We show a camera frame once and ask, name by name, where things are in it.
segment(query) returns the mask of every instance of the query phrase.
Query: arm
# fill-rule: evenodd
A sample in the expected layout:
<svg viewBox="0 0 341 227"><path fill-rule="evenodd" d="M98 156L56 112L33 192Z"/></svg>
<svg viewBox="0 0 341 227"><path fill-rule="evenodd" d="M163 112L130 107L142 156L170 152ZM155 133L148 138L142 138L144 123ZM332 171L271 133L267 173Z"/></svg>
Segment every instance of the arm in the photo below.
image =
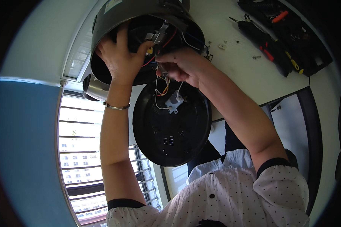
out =
<svg viewBox="0 0 341 227"><path fill-rule="evenodd" d="M117 43L104 37L96 49L110 70L112 81L106 103L112 107L128 105L135 76L139 72L151 42L143 43L138 53L127 49L127 24L120 26ZM107 201L145 199L136 180L128 153L128 110L105 108L100 134L100 158Z"/></svg>
<svg viewBox="0 0 341 227"><path fill-rule="evenodd" d="M156 60L167 62L170 77L186 81L209 98L237 138L248 148L256 172L269 159L288 160L264 111L208 60L191 49L166 54Z"/></svg>

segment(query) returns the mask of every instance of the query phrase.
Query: red wire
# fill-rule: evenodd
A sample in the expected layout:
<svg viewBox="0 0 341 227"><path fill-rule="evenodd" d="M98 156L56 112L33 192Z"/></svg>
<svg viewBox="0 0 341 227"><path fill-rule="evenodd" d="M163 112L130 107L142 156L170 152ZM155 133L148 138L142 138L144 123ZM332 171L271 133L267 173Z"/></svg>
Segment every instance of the red wire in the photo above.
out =
<svg viewBox="0 0 341 227"><path fill-rule="evenodd" d="M176 33L177 33L177 29L174 31L174 33L173 33L173 35L171 36L171 38L163 45L163 48L164 48L165 46L167 46L167 44L173 39L173 37L176 35ZM148 61L147 63L145 63L145 64L142 65L141 67L148 65L154 58L155 58L155 56L152 57L152 58L150 59L150 61Z"/></svg>

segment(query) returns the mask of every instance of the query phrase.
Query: black sleeve cuff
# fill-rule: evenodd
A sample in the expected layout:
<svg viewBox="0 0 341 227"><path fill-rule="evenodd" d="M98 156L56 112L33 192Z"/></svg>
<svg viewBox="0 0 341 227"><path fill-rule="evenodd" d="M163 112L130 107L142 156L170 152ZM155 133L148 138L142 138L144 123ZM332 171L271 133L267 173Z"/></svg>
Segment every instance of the black sleeve cuff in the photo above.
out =
<svg viewBox="0 0 341 227"><path fill-rule="evenodd" d="M108 210L110 210L116 207L140 208L145 205L133 199L113 199L107 202L107 206L108 206Z"/></svg>
<svg viewBox="0 0 341 227"><path fill-rule="evenodd" d="M267 168L269 168L269 167L271 167L271 166L291 166L291 164L289 163L289 161L287 161L287 160L284 159L284 158L272 158L272 159L269 159L268 161L264 162L264 163L260 166L256 178L259 178L260 174L261 174L264 170L266 170Z"/></svg>

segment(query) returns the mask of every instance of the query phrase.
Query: polka dot blouse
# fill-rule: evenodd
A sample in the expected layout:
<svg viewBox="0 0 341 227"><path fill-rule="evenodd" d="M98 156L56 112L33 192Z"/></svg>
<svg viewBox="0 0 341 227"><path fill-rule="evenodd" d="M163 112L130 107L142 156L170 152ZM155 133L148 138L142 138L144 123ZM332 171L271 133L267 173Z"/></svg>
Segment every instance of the polka dot blouse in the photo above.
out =
<svg viewBox="0 0 341 227"><path fill-rule="evenodd" d="M109 201L108 226L194 227L203 219L225 226L309 225L307 182L295 167L278 159L264 163L257 174L247 150L227 152L223 163L214 160L195 167L188 183L160 212L136 201L126 207Z"/></svg>

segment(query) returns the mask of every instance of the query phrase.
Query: apartment window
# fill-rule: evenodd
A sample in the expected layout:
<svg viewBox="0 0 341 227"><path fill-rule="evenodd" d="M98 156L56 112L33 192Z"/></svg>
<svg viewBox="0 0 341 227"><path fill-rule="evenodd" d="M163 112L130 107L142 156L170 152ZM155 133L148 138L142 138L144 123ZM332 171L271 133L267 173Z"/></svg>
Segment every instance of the apartment window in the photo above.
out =
<svg viewBox="0 0 341 227"><path fill-rule="evenodd" d="M81 166L78 165L79 162L73 163L73 166L75 166L77 169L74 171L71 170L71 172L74 172L72 175L78 177L77 180L73 181L75 184L72 184L71 181L65 181L65 187L68 192L71 192L69 200L72 207L75 207L76 210L82 210L77 211L76 214L76 218L78 219L79 223L83 226L92 226L91 224L94 222L94 220L105 220L106 211L108 210L107 201L104 195L105 192L101 191L101 187L98 187L99 185L103 185L103 182L100 167L100 156L97 157L99 155L100 130L105 107L100 102L93 102L83 98L71 97L67 95L63 96L61 105L58 127L59 144L67 144L69 146L72 145L70 155L68 155L69 152L67 152L65 155L68 157L72 156L72 158L77 157L77 159L78 157L82 157L82 159L91 159L89 162L84 160L83 165ZM129 157L131 160L144 158L136 145L129 147ZM146 171L148 171L145 170L148 167L146 162L146 160L131 162L134 172L138 172L136 174L136 178L140 183L139 187L142 192L148 191L146 185L149 184L141 183L145 180L148 180L148 178L146 179L146 176L149 176L149 174L144 174ZM86 171L84 173L85 177L83 175L80 176L80 171ZM65 170L62 170L62 172L63 177L65 177L67 172L65 172ZM151 195L150 193L144 193L145 200L150 201L150 199L153 198L153 194L155 193L151 193ZM84 199L86 201L84 202L91 203L91 205L93 205L90 207L88 204L79 204L80 202L76 202L81 197L86 197L86 199Z"/></svg>

